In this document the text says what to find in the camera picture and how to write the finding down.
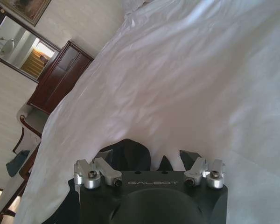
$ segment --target mirror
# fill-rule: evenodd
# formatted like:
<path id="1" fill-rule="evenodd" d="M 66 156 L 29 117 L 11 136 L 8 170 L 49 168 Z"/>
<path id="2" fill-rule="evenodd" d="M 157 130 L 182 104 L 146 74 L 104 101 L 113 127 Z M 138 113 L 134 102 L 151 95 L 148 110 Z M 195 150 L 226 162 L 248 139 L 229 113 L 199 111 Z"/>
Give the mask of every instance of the mirror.
<path id="1" fill-rule="evenodd" d="M 58 49 L 3 11 L 0 21 L 0 61 L 38 81 L 56 57 Z"/>

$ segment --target black fabric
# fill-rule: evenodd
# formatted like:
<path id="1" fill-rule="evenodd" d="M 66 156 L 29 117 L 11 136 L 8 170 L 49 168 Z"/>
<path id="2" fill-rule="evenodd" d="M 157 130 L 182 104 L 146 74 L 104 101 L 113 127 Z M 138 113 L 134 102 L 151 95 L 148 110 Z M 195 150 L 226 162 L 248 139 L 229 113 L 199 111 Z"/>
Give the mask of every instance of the black fabric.
<path id="1" fill-rule="evenodd" d="M 118 143 L 103 148 L 100 152 L 109 151 L 106 162 L 115 170 L 119 171 L 149 171 L 151 157 L 149 150 L 142 144 L 130 139 L 124 139 Z M 188 152 L 181 153 L 181 158 L 185 167 L 192 167 L 193 161 L 190 159 L 196 154 Z M 172 166 L 166 156 L 163 156 L 158 170 L 173 171 Z M 75 191 L 74 179 L 68 181 L 70 191 L 56 212 L 43 224 L 79 224 L 80 223 L 80 203 L 79 194 Z"/>
<path id="2" fill-rule="evenodd" d="M 28 157 L 30 151 L 20 151 L 13 160 L 6 164 L 8 174 L 13 177 L 17 174 L 23 163 Z"/>
<path id="3" fill-rule="evenodd" d="M 123 139 L 120 142 L 103 148 L 100 152 L 108 150 L 111 150 L 111 152 L 105 160 L 115 170 L 150 170 L 151 158 L 149 150 L 136 141 Z"/>
<path id="4" fill-rule="evenodd" d="M 171 163 L 166 156 L 163 156 L 158 171 L 173 171 Z"/>
<path id="5" fill-rule="evenodd" d="M 79 224 L 80 202 L 79 194 L 75 191 L 74 179 L 68 181 L 70 191 L 56 212 L 43 224 Z"/>

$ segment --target white wall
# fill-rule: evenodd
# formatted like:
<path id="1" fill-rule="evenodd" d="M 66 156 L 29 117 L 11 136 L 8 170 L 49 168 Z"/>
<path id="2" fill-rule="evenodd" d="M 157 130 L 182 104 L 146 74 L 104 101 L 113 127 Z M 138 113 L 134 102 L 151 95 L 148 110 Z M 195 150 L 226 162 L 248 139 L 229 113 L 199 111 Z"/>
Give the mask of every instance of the white wall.
<path id="1" fill-rule="evenodd" d="M 95 56 L 122 21 L 121 0 L 52 0 L 36 27 L 31 27 L 60 48 L 72 39 Z M 1 188 L 8 181 L 5 164 L 14 156 L 11 151 L 21 135 L 16 112 L 35 87 L 34 82 L 0 63 Z"/>

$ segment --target mirror frame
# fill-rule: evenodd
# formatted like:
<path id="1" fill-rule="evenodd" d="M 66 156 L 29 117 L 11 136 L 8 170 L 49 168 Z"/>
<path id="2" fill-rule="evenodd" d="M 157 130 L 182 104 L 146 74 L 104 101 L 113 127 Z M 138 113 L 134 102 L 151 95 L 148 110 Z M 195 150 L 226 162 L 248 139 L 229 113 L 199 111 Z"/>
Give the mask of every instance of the mirror frame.
<path id="1" fill-rule="evenodd" d="M 0 58 L 0 62 L 2 62 L 3 64 L 7 65 L 8 67 L 16 70 L 17 72 L 21 73 L 22 75 L 26 76 L 27 78 L 33 80 L 36 83 L 39 83 L 39 81 L 41 80 L 41 78 L 43 77 L 43 74 L 46 73 L 46 71 L 48 70 L 48 68 L 50 67 L 50 65 L 53 63 L 54 59 L 56 58 L 56 56 L 58 55 L 58 53 L 60 52 L 60 49 L 54 45 L 53 43 L 51 43 L 50 41 L 48 41 L 46 38 L 44 38 L 43 36 L 41 36 L 40 34 L 38 34 L 37 32 L 35 32 L 32 28 L 30 28 L 29 26 L 27 26 L 26 24 L 24 24 L 22 21 L 18 20 L 17 18 L 15 18 L 13 15 L 11 15 L 9 12 L 6 11 L 6 9 L 4 9 L 1 5 L 0 5 L 0 25 L 3 22 L 3 19 L 5 18 L 5 16 L 9 17 L 11 20 L 15 21 L 16 23 L 18 23 L 20 26 L 22 26 L 24 29 L 26 29 L 27 31 L 29 31 L 30 33 L 32 33 L 33 35 L 35 35 L 37 38 L 39 38 L 42 42 L 44 42 L 45 44 L 47 44 L 50 48 L 52 48 L 53 50 L 55 50 L 54 55 L 51 57 L 51 59 L 49 60 L 49 62 L 46 64 L 46 66 L 44 67 L 44 69 L 42 70 L 42 72 L 40 73 L 40 75 L 38 76 L 37 79 L 33 78 L 30 74 L 26 73 L 25 71 L 22 71 L 20 68 L 15 67 L 14 65 L 10 64 L 9 62 L 5 61 L 4 59 Z"/>

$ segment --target floor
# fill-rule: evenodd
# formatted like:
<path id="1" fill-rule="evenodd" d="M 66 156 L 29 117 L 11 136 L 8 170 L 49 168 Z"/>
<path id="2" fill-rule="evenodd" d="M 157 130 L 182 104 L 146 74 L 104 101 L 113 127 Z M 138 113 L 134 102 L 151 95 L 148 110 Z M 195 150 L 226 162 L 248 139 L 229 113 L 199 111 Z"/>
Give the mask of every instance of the floor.
<path id="1" fill-rule="evenodd" d="M 15 201 L 12 203 L 12 205 L 9 207 L 9 209 L 11 211 L 16 212 L 16 210 L 17 210 L 17 208 L 18 208 L 18 206 L 20 204 L 20 201 L 21 201 L 21 198 L 17 197 L 15 199 Z M 12 216 L 3 216 L 3 220 L 1 222 L 1 224 L 13 224 L 13 222 L 14 222 L 14 217 L 12 217 Z"/>

